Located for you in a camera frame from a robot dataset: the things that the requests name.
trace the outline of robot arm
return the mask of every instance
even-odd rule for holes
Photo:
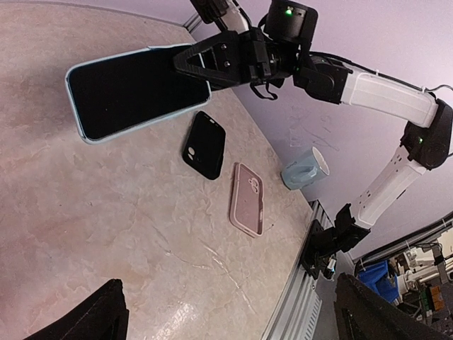
[[[349,251],[368,233],[379,216],[427,170],[448,157],[453,110],[432,93],[342,57],[310,52],[318,14],[313,8],[288,0],[273,0],[260,28],[236,0],[191,0],[206,23],[221,33],[203,40],[173,59],[178,72],[208,80],[213,89],[250,84],[261,98],[275,100],[269,85],[280,88],[292,77],[296,87],[312,98],[334,104],[362,106],[408,121],[391,161],[371,186],[336,216],[335,228],[311,226],[303,262],[311,275],[319,259],[339,250]],[[201,54],[205,67],[189,60]],[[272,98],[256,86],[266,85]]]

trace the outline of smartphone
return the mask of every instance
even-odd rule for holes
[[[209,83],[173,67],[173,57],[188,47],[147,47],[73,66],[66,85],[82,139],[105,142],[205,105]],[[193,62],[203,66],[201,56]]]

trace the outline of phone case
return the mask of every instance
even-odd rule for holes
[[[185,163],[207,179],[217,179],[224,161],[225,137],[224,128],[200,111],[183,149]]]
[[[232,225],[252,237],[263,234],[263,194],[260,176],[244,164],[236,164],[229,219]]]
[[[116,57],[123,57],[125,55],[133,55],[134,53],[146,52],[146,51],[150,51],[150,50],[159,50],[159,49],[163,49],[163,48],[172,48],[172,47],[177,47],[177,46],[190,46],[190,45],[191,44],[175,44],[175,45],[168,45],[168,46],[148,46],[148,47],[142,48],[140,50],[135,50],[135,51],[131,51],[131,52],[125,52],[125,53],[119,53],[117,55],[111,55],[109,57],[99,58],[99,59],[91,60],[89,62],[82,62],[80,64],[77,64],[77,65],[74,65],[73,67],[71,67],[68,70],[68,72],[66,73],[66,77],[65,77],[65,82],[64,83],[66,85],[66,92],[67,92],[69,100],[71,102],[72,113],[74,114],[74,117],[76,118],[77,132],[79,133],[79,136],[81,137],[81,139],[87,144],[90,144],[90,145],[94,145],[95,144],[96,145],[96,144],[107,142],[107,141],[112,140],[112,139],[114,139],[116,137],[125,135],[125,134],[127,134],[129,132],[134,132],[134,131],[137,131],[137,130],[139,130],[141,128],[145,128],[146,126],[149,126],[151,124],[160,122],[162,120],[173,118],[173,117],[176,117],[177,115],[180,115],[180,114],[183,114],[183,113],[186,113],[186,112],[189,112],[189,111],[193,111],[193,110],[195,110],[197,108],[201,108],[201,107],[205,106],[207,103],[209,103],[209,101],[211,100],[211,97],[212,97],[212,91],[211,91],[210,83],[208,81],[206,81],[206,85],[207,85],[207,87],[209,89],[210,96],[209,96],[209,98],[207,98],[207,100],[204,103],[200,103],[200,104],[197,104],[197,105],[194,105],[194,106],[191,106],[191,107],[188,107],[188,108],[184,108],[182,110],[178,110],[178,111],[175,111],[175,112],[167,113],[166,115],[162,115],[162,116],[157,117],[155,119],[148,120],[148,121],[143,122],[141,124],[135,125],[134,127],[131,127],[129,129],[121,130],[121,131],[119,131],[119,132],[117,132],[117,133],[115,133],[113,135],[104,137],[104,138],[102,138],[100,140],[92,140],[92,139],[88,138],[85,135],[84,129],[82,128],[82,125],[81,125],[81,121],[79,119],[79,114],[77,113],[77,108],[76,108],[76,104],[74,102],[74,97],[72,96],[71,86],[69,84],[69,75],[71,74],[71,72],[74,69],[76,69],[78,67],[81,67],[81,66],[84,66],[84,65],[93,64],[95,62],[102,62],[104,60],[109,60],[109,59],[116,58]],[[201,58],[201,63],[202,63],[202,66],[205,65],[202,58]]]

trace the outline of black phone screen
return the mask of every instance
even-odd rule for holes
[[[207,82],[179,74],[173,67],[173,57],[188,47],[137,52],[73,69],[69,89],[85,136],[101,140],[206,102]]]

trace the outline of light blue phone case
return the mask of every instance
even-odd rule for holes
[[[113,138],[125,135],[125,134],[127,134],[129,132],[137,131],[138,129],[145,128],[146,126],[149,126],[151,124],[160,122],[162,120],[169,119],[169,118],[172,118],[172,117],[176,117],[177,115],[181,115],[181,114],[186,113],[188,111],[192,111],[192,110],[196,110],[197,108],[201,108],[201,107],[205,106],[211,100],[211,97],[212,97],[211,86],[210,86],[210,83],[208,81],[206,81],[206,86],[207,86],[208,91],[209,91],[209,96],[208,96],[207,100],[204,103],[199,103],[199,104],[196,104],[194,106],[190,106],[188,108],[184,108],[184,109],[181,109],[181,110],[177,110],[177,111],[174,111],[174,112],[167,113],[166,115],[161,115],[161,116],[159,116],[157,118],[153,118],[151,120],[147,120],[146,122],[140,123],[138,125],[135,125],[133,127],[128,128],[126,130],[119,131],[117,133],[114,133],[113,135],[109,135],[109,136],[101,138],[99,140],[91,140],[91,139],[87,138],[87,136],[85,135],[84,129],[81,126],[79,114],[77,113],[76,105],[75,105],[75,102],[74,102],[74,97],[72,96],[71,88],[69,86],[69,75],[71,74],[71,72],[74,69],[76,69],[78,67],[81,67],[81,66],[84,66],[84,65],[93,64],[95,62],[101,62],[103,60],[109,60],[109,59],[113,59],[113,58],[116,58],[116,57],[123,57],[125,55],[133,55],[135,53],[140,53],[140,52],[145,52],[145,51],[150,51],[150,50],[159,50],[159,49],[163,49],[163,48],[172,48],[172,47],[177,47],[177,46],[190,46],[190,44],[177,44],[177,45],[167,45],[167,46],[148,46],[148,47],[143,48],[141,50],[135,50],[135,51],[131,51],[131,52],[120,53],[118,55],[111,55],[109,57],[95,59],[95,60],[91,60],[89,62],[82,62],[81,64],[74,65],[73,67],[71,67],[68,70],[68,72],[66,73],[66,78],[65,78],[66,91],[68,93],[68,97],[69,97],[69,100],[71,102],[72,112],[74,113],[74,117],[76,118],[77,131],[79,132],[80,137],[82,138],[82,140],[85,143],[88,143],[90,145],[94,145],[94,144],[96,145],[96,144],[107,142],[109,140],[112,140]],[[201,57],[200,57],[200,59],[201,59],[202,66],[204,66],[205,64],[203,62],[203,59]]]

